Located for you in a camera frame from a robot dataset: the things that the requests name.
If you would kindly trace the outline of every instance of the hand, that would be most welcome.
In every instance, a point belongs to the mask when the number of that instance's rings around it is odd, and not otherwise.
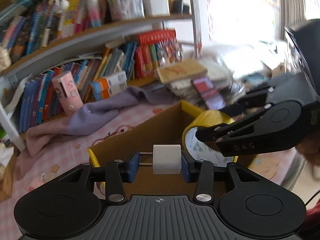
[[[302,142],[296,146],[296,149],[310,163],[320,165],[320,129],[309,133]]]

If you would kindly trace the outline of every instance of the bookshelf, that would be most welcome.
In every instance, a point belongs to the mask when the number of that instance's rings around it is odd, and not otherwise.
[[[9,6],[10,0],[0,0],[0,10]],[[30,55],[21,58],[5,70],[0,72],[0,124],[7,132],[15,146],[22,151],[26,144],[23,141],[25,134],[19,134],[15,124],[11,122],[7,106],[12,99],[12,91],[15,91],[20,81],[29,74],[35,76],[49,67],[68,58],[88,53],[100,53],[105,49],[105,44],[119,38],[129,36],[143,31],[158,29],[162,23],[175,20],[191,20],[193,27],[194,55],[198,58],[201,55],[201,24],[198,0],[190,0],[191,15],[172,14],[170,16],[145,17],[126,21],[119,21],[105,24],[98,28],[88,29],[71,37],[57,40],[45,48],[41,48]],[[155,77],[147,77],[141,80],[130,80],[128,85],[144,86],[155,81]]]

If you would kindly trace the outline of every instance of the pen holder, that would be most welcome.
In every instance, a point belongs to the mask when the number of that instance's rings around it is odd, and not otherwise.
[[[70,71],[65,71],[55,76],[52,79],[52,85],[57,93],[66,116],[71,116],[83,106]]]
[[[112,21],[144,18],[142,0],[111,0],[109,4]]]
[[[148,16],[170,15],[168,0],[143,0],[143,7]]]

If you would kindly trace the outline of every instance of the round black pad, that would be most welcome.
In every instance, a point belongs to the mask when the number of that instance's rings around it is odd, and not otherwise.
[[[76,236],[96,222],[101,203],[83,186],[70,182],[47,183],[23,196],[14,217],[23,234],[39,239]]]
[[[297,195],[261,178],[236,181],[235,188],[221,198],[218,212],[227,224],[245,235],[272,238],[297,232],[306,208]]]

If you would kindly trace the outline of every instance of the cardboard box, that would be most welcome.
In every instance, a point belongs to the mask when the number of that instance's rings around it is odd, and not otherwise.
[[[157,114],[130,131],[107,138],[91,147],[95,156],[91,162],[100,166],[116,159],[124,159],[132,152],[152,152],[154,144],[182,145],[183,130],[202,112],[186,101]],[[146,155],[140,162],[152,163],[152,155]],[[224,184],[215,194],[224,193]],[[140,166],[133,183],[124,183],[127,198],[130,195],[188,195],[193,197],[195,183],[186,183],[182,174],[153,174],[152,166]]]
[[[4,178],[0,182],[0,201],[11,197],[13,174],[14,174],[14,168],[16,166],[16,161],[17,161],[17,154],[15,152],[12,155],[8,163],[8,166],[5,169]]]

